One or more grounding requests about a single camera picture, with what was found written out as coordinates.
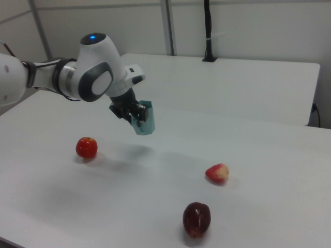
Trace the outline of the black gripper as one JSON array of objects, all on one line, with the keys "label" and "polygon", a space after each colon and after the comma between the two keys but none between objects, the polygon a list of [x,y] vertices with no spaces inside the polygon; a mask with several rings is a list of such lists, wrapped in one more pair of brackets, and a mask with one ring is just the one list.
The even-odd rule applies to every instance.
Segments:
[{"label": "black gripper", "polygon": [[132,88],[121,96],[111,97],[110,100],[112,103],[109,106],[109,109],[117,118],[122,118],[131,124],[132,116],[137,117],[138,127],[141,127],[142,124],[148,121],[149,103],[138,103]]}]

